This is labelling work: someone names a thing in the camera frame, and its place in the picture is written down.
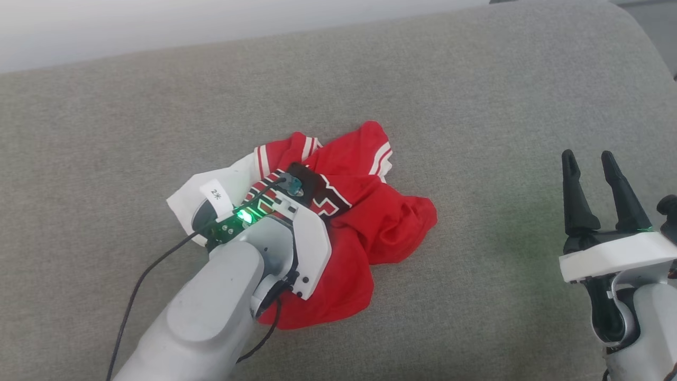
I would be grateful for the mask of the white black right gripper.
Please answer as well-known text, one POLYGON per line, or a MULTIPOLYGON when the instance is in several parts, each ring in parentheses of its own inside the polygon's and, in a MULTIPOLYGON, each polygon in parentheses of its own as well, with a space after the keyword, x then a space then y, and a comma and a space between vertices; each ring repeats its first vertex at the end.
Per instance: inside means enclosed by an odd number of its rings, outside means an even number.
MULTIPOLYGON (((645 285, 666 284, 668 270, 676 258, 675 244, 653 225, 643 206, 609 150, 601 154, 605 180, 612 190, 619 232, 639 232, 596 244, 592 248, 559 258, 565 282, 582 284, 591 304, 591 323, 605 347, 629 345, 638 323, 618 293, 621 288, 637 290, 645 285)), ((580 184, 580 167, 572 150, 562 152, 565 233, 569 237, 599 231, 580 184)))

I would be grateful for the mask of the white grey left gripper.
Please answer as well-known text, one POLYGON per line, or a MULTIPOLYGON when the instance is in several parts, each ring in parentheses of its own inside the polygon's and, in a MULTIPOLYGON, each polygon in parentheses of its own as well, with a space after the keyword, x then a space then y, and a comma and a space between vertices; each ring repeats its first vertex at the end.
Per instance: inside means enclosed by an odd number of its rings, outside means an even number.
POLYGON ((211 251, 205 270, 207 318, 257 319, 286 290, 305 300, 314 293, 332 254, 325 224, 283 193, 276 193, 272 209, 211 251))

